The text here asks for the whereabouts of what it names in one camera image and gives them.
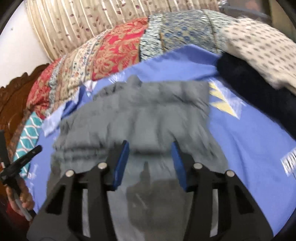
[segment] white wall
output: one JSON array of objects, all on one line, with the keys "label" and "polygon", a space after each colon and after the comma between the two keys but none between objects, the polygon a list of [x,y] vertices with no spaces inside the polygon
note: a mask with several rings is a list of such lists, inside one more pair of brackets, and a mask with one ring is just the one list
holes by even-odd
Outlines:
[{"label": "white wall", "polygon": [[0,87],[24,72],[31,74],[45,63],[50,60],[39,44],[22,2],[0,35]]}]

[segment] gray towel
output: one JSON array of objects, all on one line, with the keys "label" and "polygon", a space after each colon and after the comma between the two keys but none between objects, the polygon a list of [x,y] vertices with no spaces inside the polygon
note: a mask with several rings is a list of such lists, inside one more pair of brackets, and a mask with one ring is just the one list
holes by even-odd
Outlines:
[{"label": "gray towel", "polygon": [[179,186],[171,144],[176,139],[196,162],[225,172],[227,160],[207,129],[209,111],[206,81],[142,83],[131,76],[108,86],[61,122],[48,191],[66,170],[88,171],[127,140],[122,185],[108,193],[118,240],[181,240],[192,196]]}]

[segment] metal screw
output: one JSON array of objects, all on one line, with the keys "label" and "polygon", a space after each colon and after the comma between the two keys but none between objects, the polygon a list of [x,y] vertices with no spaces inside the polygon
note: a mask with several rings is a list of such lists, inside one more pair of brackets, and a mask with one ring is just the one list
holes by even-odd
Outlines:
[{"label": "metal screw", "polygon": [[71,177],[73,175],[74,175],[74,171],[73,170],[66,171],[66,177]]},{"label": "metal screw", "polygon": [[235,173],[234,173],[234,171],[232,171],[232,170],[228,170],[228,171],[226,172],[226,175],[229,176],[229,177],[234,177]]},{"label": "metal screw", "polygon": [[193,168],[197,169],[197,170],[200,170],[200,169],[202,169],[202,164],[199,163],[199,162],[196,162],[196,163],[193,164]]},{"label": "metal screw", "polygon": [[100,163],[98,164],[98,168],[101,169],[101,170],[107,168],[107,166],[108,166],[108,165],[107,165],[106,162],[100,162]]}]

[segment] blue gripper pad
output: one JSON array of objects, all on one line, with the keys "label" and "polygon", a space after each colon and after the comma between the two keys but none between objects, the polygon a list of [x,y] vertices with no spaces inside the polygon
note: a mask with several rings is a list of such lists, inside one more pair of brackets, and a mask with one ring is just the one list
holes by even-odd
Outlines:
[{"label": "blue gripper pad", "polygon": [[184,164],[182,161],[182,158],[180,156],[180,147],[177,141],[174,141],[172,143],[172,150],[171,150],[171,154],[172,154],[172,158],[173,158],[173,162],[174,162],[174,168],[177,174],[177,177],[179,179],[179,184],[180,186],[184,189],[184,191],[187,190],[187,178],[186,178],[186,171],[184,168]]},{"label": "blue gripper pad", "polygon": [[128,161],[128,155],[129,155],[129,143],[127,141],[124,141],[122,143],[122,151],[118,158],[117,165],[114,169],[114,181],[113,181],[114,190],[116,190],[121,185],[123,173],[126,168],[126,163]]}]

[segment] striped curtain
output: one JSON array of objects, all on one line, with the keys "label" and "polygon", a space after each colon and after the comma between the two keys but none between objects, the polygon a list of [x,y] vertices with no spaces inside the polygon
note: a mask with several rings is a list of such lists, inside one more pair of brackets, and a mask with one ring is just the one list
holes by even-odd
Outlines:
[{"label": "striped curtain", "polygon": [[219,11],[217,0],[26,0],[32,27],[53,61],[129,20],[192,9]]}]

